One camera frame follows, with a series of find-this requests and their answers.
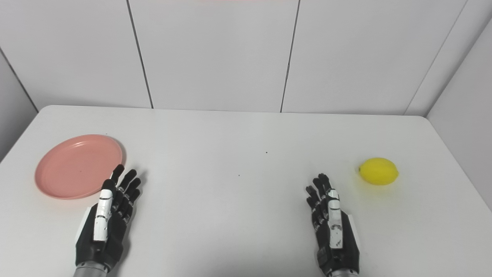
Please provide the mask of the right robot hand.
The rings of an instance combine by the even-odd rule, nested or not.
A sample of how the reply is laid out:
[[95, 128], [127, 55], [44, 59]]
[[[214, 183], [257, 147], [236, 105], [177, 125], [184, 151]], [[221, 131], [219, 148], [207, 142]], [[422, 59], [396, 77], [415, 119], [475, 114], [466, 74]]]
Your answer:
[[318, 245], [317, 262], [326, 277], [358, 277], [360, 252], [350, 217], [324, 173], [306, 187], [306, 201]]

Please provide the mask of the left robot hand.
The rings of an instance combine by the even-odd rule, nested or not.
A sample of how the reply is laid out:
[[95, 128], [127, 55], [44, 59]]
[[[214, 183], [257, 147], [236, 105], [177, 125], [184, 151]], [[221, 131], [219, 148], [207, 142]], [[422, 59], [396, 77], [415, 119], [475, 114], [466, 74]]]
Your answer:
[[103, 182], [98, 202], [86, 211], [75, 244], [74, 277], [105, 277], [123, 256], [123, 240], [142, 182], [135, 169], [119, 181], [124, 169], [122, 164], [116, 166]]

